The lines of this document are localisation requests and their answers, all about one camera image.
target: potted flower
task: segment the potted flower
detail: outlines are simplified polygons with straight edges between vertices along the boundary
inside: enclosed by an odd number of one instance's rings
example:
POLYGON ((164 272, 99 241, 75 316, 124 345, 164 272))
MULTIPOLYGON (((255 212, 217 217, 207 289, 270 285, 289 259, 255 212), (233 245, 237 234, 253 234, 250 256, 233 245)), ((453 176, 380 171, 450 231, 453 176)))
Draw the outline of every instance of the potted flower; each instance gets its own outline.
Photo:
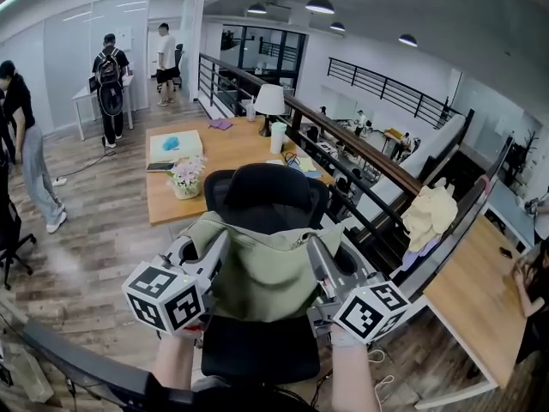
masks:
POLYGON ((204 171, 202 157, 191 157, 178 162, 175 167, 166 172, 170 176, 169 184, 179 200, 187 200, 200 194, 198 176, 204 171))

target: white sneaker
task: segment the white sneaker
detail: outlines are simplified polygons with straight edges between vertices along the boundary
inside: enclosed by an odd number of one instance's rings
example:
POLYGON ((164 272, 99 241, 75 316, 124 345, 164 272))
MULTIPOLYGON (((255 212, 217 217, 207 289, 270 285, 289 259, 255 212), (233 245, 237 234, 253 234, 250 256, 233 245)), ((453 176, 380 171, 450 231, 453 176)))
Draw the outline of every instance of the white sneaker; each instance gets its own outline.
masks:
POLYGON ((65 223, 65 220, 67 220, 67 213, 66 212, 63 212, 61 214, 61 216, 59 217, 59 221, 56 223, 56 224, 46 224, 45 225, 45 230, 48 232, 48 233, 54 233, 56 232, 59 227, 65 223))

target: flower pot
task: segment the flower pot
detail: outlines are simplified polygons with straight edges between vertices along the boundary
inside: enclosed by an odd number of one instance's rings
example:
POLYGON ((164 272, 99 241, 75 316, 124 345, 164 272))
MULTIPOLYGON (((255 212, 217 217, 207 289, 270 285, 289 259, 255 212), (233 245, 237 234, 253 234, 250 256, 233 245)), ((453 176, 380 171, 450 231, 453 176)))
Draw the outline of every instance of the flower pot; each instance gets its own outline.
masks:
POLYGON ((189 198, 194 198, 198 194, 200 194, 199 183, 195 183, 191 186, 180 186, 175 182, 171 181, 170 185, 172 186, 175 197, 177 197, 179 200, 188 200, 189 198))

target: black shorts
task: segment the black shorts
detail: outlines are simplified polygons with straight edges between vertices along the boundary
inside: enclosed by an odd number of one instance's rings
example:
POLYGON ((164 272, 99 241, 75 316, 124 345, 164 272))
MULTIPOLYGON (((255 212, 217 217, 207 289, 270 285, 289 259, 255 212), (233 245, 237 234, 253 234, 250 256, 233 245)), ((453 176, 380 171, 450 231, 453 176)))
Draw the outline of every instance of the black shorts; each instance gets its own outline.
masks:
POLYGON ((173 78, 176 78, 179 76, 179 69, 177 67, 173 67, 171 69, 166 70, 160 70, 158 69, 156 71, 156 81, 159 84, 164 84, 164 82, 168 82, 173 78))

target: white t-shirt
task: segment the white t-shirt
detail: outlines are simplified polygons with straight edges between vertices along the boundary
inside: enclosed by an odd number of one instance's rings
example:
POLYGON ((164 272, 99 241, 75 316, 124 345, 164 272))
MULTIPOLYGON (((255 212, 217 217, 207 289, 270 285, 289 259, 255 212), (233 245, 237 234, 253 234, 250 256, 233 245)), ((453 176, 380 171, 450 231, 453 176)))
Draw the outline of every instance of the white t-shirt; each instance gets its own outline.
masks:
POLYGON ((158 43, 158 53, 164 54, 164 67, 166 69, 173 69, 175 67, 175 38, 173 38, 170 34, 160 37, 158 43))

